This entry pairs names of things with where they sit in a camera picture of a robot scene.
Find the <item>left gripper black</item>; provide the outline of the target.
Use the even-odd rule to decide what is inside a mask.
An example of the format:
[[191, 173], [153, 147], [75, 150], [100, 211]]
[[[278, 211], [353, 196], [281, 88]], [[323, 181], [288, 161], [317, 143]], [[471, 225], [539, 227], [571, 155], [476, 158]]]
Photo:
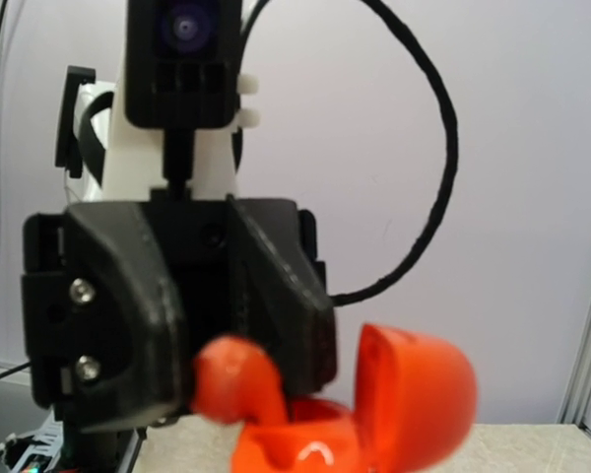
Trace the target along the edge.
[[238, 335], [288, 394], [337, 373], [312, 213], [287, 199], [73, 204], [24, 227], [34, 402], [84, 432], [146, 427], [194, 393], [192, 359]]

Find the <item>red earbud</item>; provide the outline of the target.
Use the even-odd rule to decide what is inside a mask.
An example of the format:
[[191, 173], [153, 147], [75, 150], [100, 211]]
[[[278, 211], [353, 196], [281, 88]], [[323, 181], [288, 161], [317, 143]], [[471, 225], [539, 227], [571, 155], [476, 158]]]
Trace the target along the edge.
[[237, 336], [208, 343], [192, 362], [189, 409], [221, 424], [277, 426], [288, 421], [280, 372], [257, 344]]

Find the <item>red earbud charging case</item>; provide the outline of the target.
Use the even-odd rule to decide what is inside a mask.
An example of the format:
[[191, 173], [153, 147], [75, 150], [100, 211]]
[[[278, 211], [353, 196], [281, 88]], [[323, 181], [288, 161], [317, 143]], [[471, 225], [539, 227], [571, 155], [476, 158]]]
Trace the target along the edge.
[[449, 457], [475, 421], [478, 387], [464, 353], [432, 336], [361, 331], [355, 404], [289, 399], [264, 355], [237, 383], [243, 420], [233, 472], [414, 472]]

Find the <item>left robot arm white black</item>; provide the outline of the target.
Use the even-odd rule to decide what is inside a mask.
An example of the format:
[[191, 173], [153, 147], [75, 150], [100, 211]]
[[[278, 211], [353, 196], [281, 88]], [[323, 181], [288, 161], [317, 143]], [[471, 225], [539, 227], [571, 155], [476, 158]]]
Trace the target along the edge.
[[337, 372], [335, 314], [313, 215], [287, 199], [238, 199], [229, 130], [197, 138], [196, 183], [179, 201], [158, 174], [164, 134], [110, 107], [102, 198], [24, 226], [26, 351], [34, 402], [85, 432], [179, 414], [191, 361], [236, 334], [263, 348], [291, 398]]

